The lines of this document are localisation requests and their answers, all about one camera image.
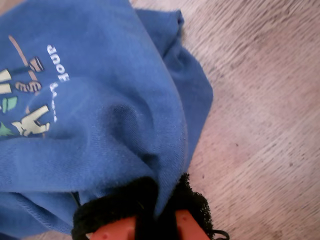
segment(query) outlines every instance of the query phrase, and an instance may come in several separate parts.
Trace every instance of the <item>wooden floor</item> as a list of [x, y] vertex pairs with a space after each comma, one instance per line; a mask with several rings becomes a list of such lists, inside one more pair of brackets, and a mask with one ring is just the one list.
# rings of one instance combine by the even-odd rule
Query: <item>wooden floor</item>
[[185, 45], [214, 87], [190, 167], [214, 226], [232, 240], [320, 240], [320, 1], [132, 3], [182, 9]]

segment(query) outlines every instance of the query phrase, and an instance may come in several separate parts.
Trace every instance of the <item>orange plastic object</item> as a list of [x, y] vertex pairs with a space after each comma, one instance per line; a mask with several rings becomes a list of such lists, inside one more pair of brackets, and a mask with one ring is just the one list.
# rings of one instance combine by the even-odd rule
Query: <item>orange plastic object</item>
[[175, 212], [180, 240], [210, 240], [188, 210]]
[[90, 240], [135, 240], [136, 217], [128, 217], [100, 227]]

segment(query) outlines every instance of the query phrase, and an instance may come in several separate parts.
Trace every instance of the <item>blue fabric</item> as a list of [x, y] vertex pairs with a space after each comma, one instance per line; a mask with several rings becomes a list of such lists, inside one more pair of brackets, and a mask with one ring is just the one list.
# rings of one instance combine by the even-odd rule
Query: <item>blue fabric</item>
[[161, 213], [213, 99], [183, 23], [127, 0], [29, 0], [0, 17], [0, 239], [70, 234], [72, 192], [84, 204], [143, 176]]

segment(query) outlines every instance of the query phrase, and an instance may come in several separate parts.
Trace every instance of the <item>printed graphic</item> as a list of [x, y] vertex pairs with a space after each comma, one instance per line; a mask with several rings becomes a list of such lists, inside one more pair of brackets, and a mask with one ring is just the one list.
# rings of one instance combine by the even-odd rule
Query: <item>printed graphic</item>
[[2, 99], [2, 105], [0, 105], [0, 110], [5, 114], [15, 108], [17, 105], [18, 98], [16, 96]]
[[[0, 70], [0, 96], [12, 94], [14, 92], [32, 93], [36, 95], [42, 89], [42, 85], [40, 82], [38, 82], [36, 74], [43, 72], [45, 68], [37, 56], [34, 56], [30, 61], [27, 61], [27, 58], [25, 57], [17, 41], [12, 36], [9, 36], [9, 40], [17, 50], [17, 53], [23, 62], [23, 66], [15, 69], [6, 68]], [[26, 80], [25, 82], [14, 81], [15, 76], [25, 73], [28, 73], [31, 80], [29, 78], [29, 80]], [[0, 99], [0, 114], [6, 114], [8, 111], [12, 111], [17, 104], [21, 104], [18, 98], [19, 96], [17, 95], [10, 97], [7, 96], [3, 99]], [[11, 128], [15, 127], [19, 134], [24, 137], [28, 137], [30, 134], [42, 134], [44, 136], [45, 132], [47, 132], [50, 128], [50, 123], [46, 122], [45, 124], [41, 124], [38, 120], [40, 117], [49, 112], [48, 106], [44, 105], [39, 109], [30, 112], [27, 102], [25, 104], [26, 116], [18, 121], [14, 119], [14, 122], [12, 122], [10, 125]], [[0, 123], [0, 137], [15, 135], [9, 128], [10, 126], [7, 124], [7, 126], [5, 126], [2, 122]]]
[[38, 81], [31, 81], [27, 84], [18, 81], [15, 84], [15, 88], [24, 93], [37, 93], [41, 90], [42, 86]]
[[14, 135], [9, 128], [6, 128], [6, 126], [0, 122], [0, 137], [7, 137]]
[[[33, 73], [40, 73], [44, 71], [44, 67], [40, 61], [40, 59], [36, 56], [32, 58], [27, 66], [23, 66], [14, 70], [4, 69], [0, 71], [0, 82], [6, 82], [12, 80], [12, 77], [15, 75], [29, 73], [30, 71]], [[15, 84], [15, 88], [24, 93], [37, 93], [41, 90], [41, 84], [32, 80], [31, 82], [25, 84], [23, 82], [17, 82]], [[0, 84], [0, 94], [10, 94], [12, 93], [12, 89], [9, 83]]]
[[21, 136], [28, 137], [29, 134], [43, 134], [49, 130], [50, 123], [39, 125], [38, 119], [47, 112], [49, 112], [49, 108], [45, 105], [22, 118], [21, 122], [16, 121], [12, 125], [18, 129]]

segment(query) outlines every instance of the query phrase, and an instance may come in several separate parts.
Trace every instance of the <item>black fuzzy trim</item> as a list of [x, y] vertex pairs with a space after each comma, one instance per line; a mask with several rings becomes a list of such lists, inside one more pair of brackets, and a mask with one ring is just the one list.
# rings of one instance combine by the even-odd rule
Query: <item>black fuzzy trim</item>
[[188, 210], [206, 235], [210, 239], [214, 238], [215, 231], [213, 230], [208, 201], [202, 194], [192, 191], [189, 184], [189, 174], [187, 173], [181, 177], [171, 199], [157, 222], [157, 228], [162, 229], [162, 232], [159, 231], [160, 233], [164, 233], [165, 231], [165, 234], [167, 234], [166, 229], [170, 231], [170, 238], [164, 238], [165, 235], [163, 234], [162, 239], [179, 239], [175, 216], [177, 210]]
[[86, 234], [120, 219], [137, 217], [135, 239], [150, 239], [158, 186], [150, 177], [139, 178], [111, 194], [81, 206], [73, 216], [73, 240], [88, 240]]

